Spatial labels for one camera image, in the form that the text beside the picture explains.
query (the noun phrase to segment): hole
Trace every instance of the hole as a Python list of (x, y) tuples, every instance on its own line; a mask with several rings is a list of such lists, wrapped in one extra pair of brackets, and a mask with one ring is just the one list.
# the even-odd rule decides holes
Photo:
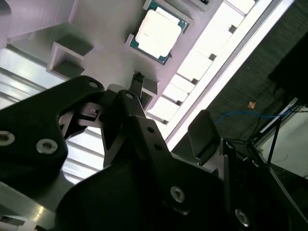
[(97, 83), (94, 83), (94, 82), (89, 82), (89, 85), (93, 88), (98, 88), (98, 84)]
[(149, 131), (150, 133), (154, 133), (154, 129), (151, 128), (151, 127), (148, 127), (148, 131)]
[(43, 143), (43, 148), (46, 150), (50, 150), (52, 148), (52, 145), (51, 143), (45, 142)]
[(178, 197), (178, 198), (181, 198), (182, 194), (179, 190), (175, 190), (174, 191), (174, 194)]
[(129, 97), (130, 99), (133, 99), (134, 98), (134, 96), (132, 95), (132, 94), (130, 94), (130, 93), (126, 93), (125, 94), (127, 97)]
[(8, 135), (0, 134), (0, 142), (6, 142), (9, 140)]
[(156, 150), (159, 150), (159, 151), (162, 150), (162, 147), (158, 144), (154, 144), (154, 147), (155, 147)]

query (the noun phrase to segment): blue cable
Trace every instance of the blue cable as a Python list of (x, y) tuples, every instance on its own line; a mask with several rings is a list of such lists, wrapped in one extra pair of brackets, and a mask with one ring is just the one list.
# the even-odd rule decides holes
[(219, 117), (216, 121), (215, 124), (217, 124), (222, 118), (224, 118), (225, 116), (228, 115), (232, 115), (232, 114), (242, 114), (242, 115), (251, 115), (251, 116), (256, 116), (256, 117), (261, 117), (261, 118), (275, 118), (277, 116), (285, 116), (287, 114), (289, 114), (291, 112), (292, 108), (289, 108), (286, 112), (279, 114), (279, 115), (263, 115), (261, 113), (258, 112), (247, 112), (247, 111), (233, 111), (233, 112), (227, 112), (225, 114), (223, 114), (221, 117)]

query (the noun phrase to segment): dark wall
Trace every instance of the dark wall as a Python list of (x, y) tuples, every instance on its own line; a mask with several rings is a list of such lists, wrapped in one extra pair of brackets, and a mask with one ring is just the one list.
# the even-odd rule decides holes
[[(227, 112), (249, 110), (250, 101), (257, 102), (251, 111), (276, 115), (285, 92), (282, 89), (275, 91), (276, 84), (268, 75), (307, 32), (308, 0), (296, 0), (210, 104), (208, 110), (214, 121)], [(229, 115), (219, 121), (217, 128), (223, 137), (247, 140), (257, 122), (257, 117)], [(267, 123), (268, 120), (262, 119), (259, 128)], [(179, 144), (184, 145), (178, 145), (174, 153), (191, 159), (187, 138), (183, 137)]]

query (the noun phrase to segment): screw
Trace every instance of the screw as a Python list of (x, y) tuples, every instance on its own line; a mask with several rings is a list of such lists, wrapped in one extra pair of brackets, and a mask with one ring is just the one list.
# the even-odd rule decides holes
[(58, 149), (58, 144), (51, 139), (41, 139), (36, 148), (41, 154), (53, 154)]
[(15, 136), (9, 131), (0, 131), (0, 146), (10, 145), (15, 141)]
[(134, 96), (132, 95), (132, 94), (130, 94), (130, 93), (126, 93), (125, 94), (127, 97), (129, 97), (130, 99), (133, 99), (134, 98)]
[(182, 191), (182, 189), (180, 189), (177, 186), (171, 187), (171, 196), (176, 202), (179, 202), (179, 203), (182, 203), (185, 200), (184, 192)]
[(242, 210), (236, 209), (235, 215), (238, 218), (238, 220), (241, 222), (242, 225), (244, 225), (245, 227), (249, 226), (248, 217), (246, 216), (246, 214)]
[(94, 83), (92, 81), (89, 82), (89, 85), (93, 88), (98, 88), (98, 84), (97, 83)]

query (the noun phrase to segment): black metal bracket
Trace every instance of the black metal bracket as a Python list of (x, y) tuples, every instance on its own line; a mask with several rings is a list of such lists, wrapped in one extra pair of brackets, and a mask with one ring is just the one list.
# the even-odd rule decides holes
[[(64, 138), (84, 129), (65, 128), (62, 131), (59, 126), (61, 115), (96, 100), (103, 92), (99, 82), (82, 76), (1, 110), (0, 131), (7, 131), (12, 136), (12, 143), (6, 145), (4, 142), (0, 146), (0, 180), (7, 184), (16, 181), (27, 184), (57, 176), (67, 157)], [(64, 124), (68, 125), (72, 118), (67, 116)], [(55, 143), (56, 147), (50, 147), (50, 143), (41, 144), (47, 149), (55, 148), (55, 152), (40, 153), (38, 145), (43, 139)]]

